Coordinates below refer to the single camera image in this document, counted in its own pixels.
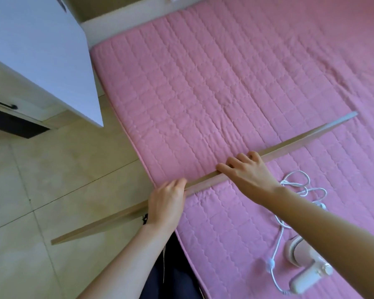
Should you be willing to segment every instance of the wooden plank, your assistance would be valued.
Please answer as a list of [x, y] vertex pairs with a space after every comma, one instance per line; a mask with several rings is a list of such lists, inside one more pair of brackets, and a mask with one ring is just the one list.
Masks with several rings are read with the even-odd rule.
[[[315, 140], [316, 138], [319, 138], [324, 133], [333, 130], [335, 127], [343, 124], [344, 122], [350, 120], [356, 115], [358, 115], [357, 112], [351, 112], [348, 115], [345, 115], [336, 121], [321, 125], [320, 127], [314, 128], [308, 132], [295, 136], [292, 139], [283, 141], [278, 145], [274, 145], [273, 147], [262, 150], [259, 152], [259, 155], [265, 162], [274, 160], [280, 156], [284, 156], [294, 150], [303, 147], [309, 142]], [[218, 183], [226, 181], [227, 179], [227, 176], [225, 176], [224, 174], [221, 174], [219, 171], [214, 171], [199, 179], [187, 183], [185, 189], [186, 195], [190, 196], [194, 193], [197, 193], [211, 186], [217, 185]], [[145, 213], [147, 213], [147, 210], [148, 201], [143, 201], [128, 209], [122, 210], [113, 215], [100, 219], [99, 221], [93, 222], [77, 230], [69, 232], [63, 236], [55, 238], [51, 241], [51, 244], [59, 244], [70, 240], [94, 235], [100, 232], [108, 231], [115, 226], [118, 226], [130, 220], [143, 216]]]

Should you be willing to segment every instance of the person's left hand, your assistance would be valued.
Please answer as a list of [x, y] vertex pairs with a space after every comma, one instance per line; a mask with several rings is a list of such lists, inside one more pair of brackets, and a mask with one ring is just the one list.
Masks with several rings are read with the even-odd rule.
[[179, 224], [184, 209], [185, 178], [165, 182], [159, 188], [152, 191], [148, 199], [147, 224], [173, 233]]

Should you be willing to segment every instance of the white cable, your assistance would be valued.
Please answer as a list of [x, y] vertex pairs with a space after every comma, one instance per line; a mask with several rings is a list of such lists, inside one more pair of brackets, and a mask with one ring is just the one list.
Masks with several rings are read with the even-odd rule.
[[[290, 177], [292, 174], [298, 173], [298, 172], [302, 173], [306, 177], [307, 182], [305, 184], [292, 183], [287, 180], [287, 178]], [[306, 197], [310, 191], [317, 191], [317, 190], [323, 191], [323, 195], [319, 196], [319, 198], [313, 201], [313, 203], [316, 204], [317, 206], [322, 207], [323, 209], [326, 209], [325, 205], [321, 201], [327, 196], [327, 190], [325, 190], [324, 188], [310, 188], [310, 177], [304, 171], [301, 171], [301, 170], [292, 171], [291, 173], [287, 174], [282, 181], [280, 181], [280, 184], [283, 186], [288, 185], [288, 186], [293, 186], [296, 188], [303, 188], [302, 191], [297, 192], [297, 194], [299, 194], [302, 197]], [[277, 289], [280, 292], [282, 292], [284, 295], [292, 295], [293, 293], [290, 290], [283, 290], [281, 287], [278, 286], [277, 281], [274, 277], [274, 273], [273, 273], [274, 267], [276, 266], [274, 257], [276, 256], [278, 247], [280, 246], [280, 242], [283, 237], [284, 229], [291, 229], [291, 227], [286, 225], [284, 221], [280, 220], [277, 216], [274, 215], [274, 217], [276, 218], [276, 221], [280, 225], [281, 229], [280, 229], [280, 233], [277, 239], [276, 248], [274, 249], [274, 253], [272, 257], [269, 258], [266, 262], [266, 269], [272, 275], [274, 285], [277, 287]]]

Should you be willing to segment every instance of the pink mattress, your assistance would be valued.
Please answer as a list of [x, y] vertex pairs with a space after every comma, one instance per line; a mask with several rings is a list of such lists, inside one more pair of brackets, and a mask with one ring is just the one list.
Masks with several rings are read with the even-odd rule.
[[[155, 185], [199, 178], [228, 156], [358, 110], [268, 165], [279, 180], [304, 170], [328, 190], [329, 211], [374, 234], [374, 0], [205, 0], [108, 39], [91, 56]], [[277, 233], [271, 213], [230, 182], [190, 196], [177, 228], [213, 299], [283, 296], [264, 270]], [[279, 284], [287, 289], [295, 273], [280, 250]], [[359, 295], [336, 273], [303, 297]]]

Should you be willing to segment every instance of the dark pants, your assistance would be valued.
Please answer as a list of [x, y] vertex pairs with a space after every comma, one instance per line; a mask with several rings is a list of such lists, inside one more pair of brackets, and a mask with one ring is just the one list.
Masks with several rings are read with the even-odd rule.
[[145, 282], [140, 299], [203, 299], [197, 278], [175, 233], [166, 244], [165, 276], [161, 252]]

